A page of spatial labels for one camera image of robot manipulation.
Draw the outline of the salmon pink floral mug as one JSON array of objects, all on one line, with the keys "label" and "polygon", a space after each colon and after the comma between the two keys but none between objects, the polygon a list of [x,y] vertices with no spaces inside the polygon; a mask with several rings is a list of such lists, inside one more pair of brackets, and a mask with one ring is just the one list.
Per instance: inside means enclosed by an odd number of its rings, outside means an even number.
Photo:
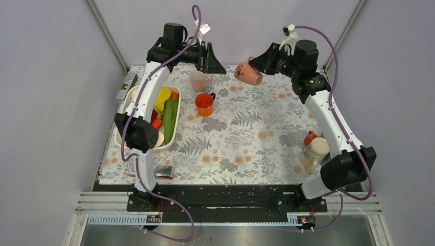
[{"label": "salmon pink floral mug", "polygon": [[249,64],[253,58],[254,56],[250,56],[247,61],[240,62],[235,69],[234,76],[241,82],[258,86],[262,82],[263,75]]}]

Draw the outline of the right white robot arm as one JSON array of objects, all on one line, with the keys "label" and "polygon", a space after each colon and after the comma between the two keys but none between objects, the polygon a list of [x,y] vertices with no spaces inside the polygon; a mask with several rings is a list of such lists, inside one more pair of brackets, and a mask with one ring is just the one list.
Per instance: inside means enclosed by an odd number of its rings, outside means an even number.
[{"label": "right white robot arm", "polygon": [[319,51],[310,40],[299,40],[293,54],[272,43],[249,64],[261,73],[285,75],[302,104],[315,116],[330,149],[331,160],[320,169],[319,176],[302,183],[294,204],[301,211],[309,210],[316,198],[336,190],[372,181],[371,168],[377,157],[373,147],[366,147],[353,134],[333,98],[332,88],[325,76],[317,72]]}]

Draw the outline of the orange mug black rim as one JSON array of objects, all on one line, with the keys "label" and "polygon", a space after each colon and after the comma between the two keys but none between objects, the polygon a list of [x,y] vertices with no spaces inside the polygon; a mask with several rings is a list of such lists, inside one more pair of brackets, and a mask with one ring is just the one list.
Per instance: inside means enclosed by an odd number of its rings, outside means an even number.
[{"label": "orange mug black rim", "polygon": [[213,103],[215,100],[216,94],[215,93],[202,93],[198,95],[195,99],[195,105],[197,107],[197,112],[202,117],[208,117],[210,116],[213,111]]}]

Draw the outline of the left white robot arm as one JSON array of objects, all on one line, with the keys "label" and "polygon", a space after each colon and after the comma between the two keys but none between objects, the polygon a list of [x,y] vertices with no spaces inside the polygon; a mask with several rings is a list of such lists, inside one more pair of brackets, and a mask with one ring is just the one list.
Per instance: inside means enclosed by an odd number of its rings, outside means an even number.
[{"label": "left white robot arm", "polygon": [[124,113],[116,113],[115,125],[122,137],[122,147],[132,150],[135,157],[135,184],[130,202],[152,211],[159,205],[154,176],[153,152],[159,136],[150,120],[160,90],[178,63],[193,64],[206,74],[226,74],[213,52],[212,44],[202,41],[210,31],[208,23],[197,20],[193,38],[187,39],[185,27],[166,23],[164,32],[147,53],[144,78]]}]

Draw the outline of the light pink mug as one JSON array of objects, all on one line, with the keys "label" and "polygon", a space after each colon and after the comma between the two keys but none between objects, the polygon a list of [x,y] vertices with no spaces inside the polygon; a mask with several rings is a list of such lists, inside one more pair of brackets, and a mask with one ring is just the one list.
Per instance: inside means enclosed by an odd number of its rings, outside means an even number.
[{"label": "light pink mug", "polygon": [[192,69],[189,72],[189,78],[193,90],[196,92],[202,92],[213,81],[214,76]]}]

